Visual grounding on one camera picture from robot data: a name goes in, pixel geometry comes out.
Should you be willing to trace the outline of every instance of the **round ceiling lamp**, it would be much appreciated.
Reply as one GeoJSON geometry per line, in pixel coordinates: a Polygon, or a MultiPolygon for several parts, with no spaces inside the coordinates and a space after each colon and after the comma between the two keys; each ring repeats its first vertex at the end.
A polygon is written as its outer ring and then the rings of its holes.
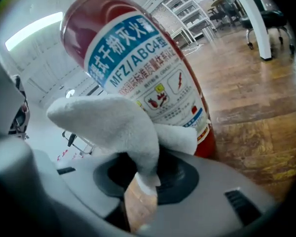
{"type": "Polygon", "coordinates": [[[72,97],[74,94],[74,89],[68,89],[66,90],[66,98],[72,97]]]}

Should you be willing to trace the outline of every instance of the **ceiling light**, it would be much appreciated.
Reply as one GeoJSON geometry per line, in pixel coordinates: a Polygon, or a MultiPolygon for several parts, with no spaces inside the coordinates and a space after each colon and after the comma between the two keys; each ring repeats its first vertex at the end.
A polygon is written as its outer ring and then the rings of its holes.
{"type": "Polygon", "coordinates": [[[74,89],[68,89],[68,90],[66,91],[66,98],[70,98],[70,97],[72,97],[73,94],[74,94],[74,89]]]}
{"type": "Polygon", "coordinates": [[[9,38],[5,42],[5,46],[8,49],[8,51],[11,51],[18,43],[25,40],[28,36],[32,35],[33,33],[39,31],[40,29],[46,26],[57,23],[62,19],[63,19],[62,12],[57,12],[55,14],[38,19],[35,22],[27,25],[23,29],[19,30],[15,35],[9,38]]]}

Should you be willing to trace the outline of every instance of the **white wall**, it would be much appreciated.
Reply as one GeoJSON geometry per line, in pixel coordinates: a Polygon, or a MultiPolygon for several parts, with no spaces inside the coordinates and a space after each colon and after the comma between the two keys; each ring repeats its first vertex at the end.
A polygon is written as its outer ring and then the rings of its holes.
{"type": "MultiPolygon", "coordinates": [[[[79,154],[79,150],[73,146],[68,147],[68,141],[62,137],[63,129],[57,127],[51,122],[47,116],[46,111],[34,103],[29,103],[31,112],[30,122],[27,128],[27,135],[29,139],[26,142],[32,149],[39,149],[46,152],[52,161],[57,161],[57,157],[61,160],[71,160],[75,153],[79,154]]],[[[79,148],[84,149],[86,144],[77,138],[74,144],[79,148]]]]}

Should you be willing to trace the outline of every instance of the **white ceiling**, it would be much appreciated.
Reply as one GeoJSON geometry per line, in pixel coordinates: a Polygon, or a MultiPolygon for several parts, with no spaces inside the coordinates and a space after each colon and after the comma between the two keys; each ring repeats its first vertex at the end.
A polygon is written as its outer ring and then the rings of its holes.
{"type": "MultiPolygon", "coordinates": [[[[86,95],[97,84],[66,53],[60,43],[59,25],[55,23],[19,43],[10,52],[4,43],[28,24],[56,12],[66,12],[75,0],[20,0],[0,26],[0,58],[7,71],[21,75],[27,98],[47,108],[67,89],[86,95]]],[[[159,0],[134,0],[148,10],[159,0]]]]}

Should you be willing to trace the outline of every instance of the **red cylinder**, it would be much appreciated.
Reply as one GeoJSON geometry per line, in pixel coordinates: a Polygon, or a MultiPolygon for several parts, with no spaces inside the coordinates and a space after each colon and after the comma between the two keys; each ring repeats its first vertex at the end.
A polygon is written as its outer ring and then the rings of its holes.
{"type": "Polygon", "coordinates": [[[137,102],[155,123],[195,127],[195,155],[214,152],[208,106],[190,64],[139,5],[131,0],[76,0],[61,23],[61,41],[108,93],[137,102]]]}

